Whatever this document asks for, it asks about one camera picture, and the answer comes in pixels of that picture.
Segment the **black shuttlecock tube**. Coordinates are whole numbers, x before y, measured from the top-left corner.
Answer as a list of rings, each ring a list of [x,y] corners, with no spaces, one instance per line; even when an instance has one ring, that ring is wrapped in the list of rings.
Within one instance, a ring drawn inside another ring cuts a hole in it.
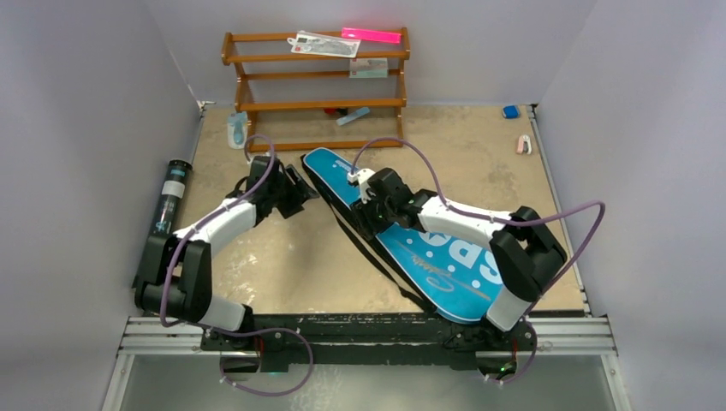
[[[192,171],[193,166],[185,160],[172,159],[168,162],[147,237],[147,240],[151,240],[152,251],[166,251],[164,241],[170,238],[176,224],[176,214]]]

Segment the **blue racket bag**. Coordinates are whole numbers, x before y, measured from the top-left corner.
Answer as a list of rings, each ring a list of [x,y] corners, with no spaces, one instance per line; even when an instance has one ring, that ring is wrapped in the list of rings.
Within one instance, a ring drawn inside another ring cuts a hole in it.
[[[490,251],[451,235],[397,224],[366,241],[356,231],[350,209],[360,191],[348,184],[349,161],[318,148],[302,155],[301,164],[343,233],[402,296],[459,324],[475,324],[485,316],[503,286]]]

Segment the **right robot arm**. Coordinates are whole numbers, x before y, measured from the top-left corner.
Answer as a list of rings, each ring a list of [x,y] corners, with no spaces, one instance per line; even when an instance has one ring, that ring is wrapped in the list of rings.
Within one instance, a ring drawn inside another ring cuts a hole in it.
[[[563,247],[529,207],[486,211],[413,193],[390,168],[351,171],[347,181],[360,191],[349,208],[361,239],[446,319],[481,321],[491,348],[513,339],[565,266]]]

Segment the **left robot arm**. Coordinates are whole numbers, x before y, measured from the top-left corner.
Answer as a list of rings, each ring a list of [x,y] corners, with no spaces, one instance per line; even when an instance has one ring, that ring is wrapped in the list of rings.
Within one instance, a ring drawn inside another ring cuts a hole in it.
[[[212,260],[272,211],[289,218],[317,197],[293,165],[270,155],[254,157],[248,176],[213,211],[184,229],[147,238],[134,280],[135,305],[165,319],[222,330],[232,349],[250,347],[255,327],[246,320],[252,309],[214,295]]]

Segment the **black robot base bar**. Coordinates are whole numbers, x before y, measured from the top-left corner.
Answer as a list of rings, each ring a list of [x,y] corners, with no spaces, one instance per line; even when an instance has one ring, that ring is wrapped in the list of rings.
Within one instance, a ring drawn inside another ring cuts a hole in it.
[[[227,358],[250,354],[263,372],[291,365],[447,366],[508,376],[516,356],[537,345],[533,326],[511,331],[478,322],[460,325],[427,313],[254,314],[232,337],[204,332],[200,347]]]

